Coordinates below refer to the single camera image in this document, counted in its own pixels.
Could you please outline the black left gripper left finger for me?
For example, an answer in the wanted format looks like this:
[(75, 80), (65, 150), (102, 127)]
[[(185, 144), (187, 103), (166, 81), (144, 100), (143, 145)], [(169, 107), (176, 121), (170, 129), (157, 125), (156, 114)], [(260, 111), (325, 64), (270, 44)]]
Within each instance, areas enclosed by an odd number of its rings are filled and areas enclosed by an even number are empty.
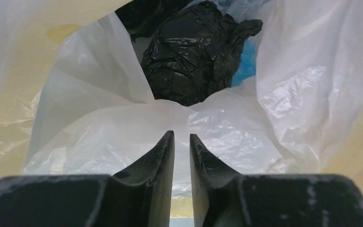
[(114, 175), (0, 179), (0, 227), (167, 227), (175, 156), (167, 131)]

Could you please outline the black trash bag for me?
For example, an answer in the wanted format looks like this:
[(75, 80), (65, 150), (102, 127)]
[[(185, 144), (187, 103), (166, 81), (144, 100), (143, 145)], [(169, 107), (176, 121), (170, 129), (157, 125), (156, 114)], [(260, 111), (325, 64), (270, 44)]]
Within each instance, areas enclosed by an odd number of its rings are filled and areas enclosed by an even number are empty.
[(155, 99), (183, 106), (232, 86), (244, 44), (263, 22), (260, 0), (133, 0), (116, 15), (133, 42), (150, 38), (141, 68)]

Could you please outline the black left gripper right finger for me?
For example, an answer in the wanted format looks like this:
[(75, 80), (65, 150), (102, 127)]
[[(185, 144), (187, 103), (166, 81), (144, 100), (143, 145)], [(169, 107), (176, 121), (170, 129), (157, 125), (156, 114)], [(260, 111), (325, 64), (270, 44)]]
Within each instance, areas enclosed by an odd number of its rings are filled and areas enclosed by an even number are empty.
[(363, 195), (335, 174), (244, 175), (190, 135), (197, 227), (363, 227)]

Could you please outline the clear plastic bag yellow rim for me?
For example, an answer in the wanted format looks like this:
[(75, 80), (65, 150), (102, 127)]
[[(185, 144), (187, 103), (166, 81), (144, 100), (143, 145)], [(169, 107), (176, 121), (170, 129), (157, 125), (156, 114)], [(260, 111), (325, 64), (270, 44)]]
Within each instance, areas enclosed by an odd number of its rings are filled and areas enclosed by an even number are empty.
[(242, 173), (335, 173), (363, 191), (363, 0), (259, 1), (256, 75), (155, 100), (122, 0), (0, 0), (0, 178), (117, 172), (176, 136), (171, 217), (192, 217), (189, 135)]

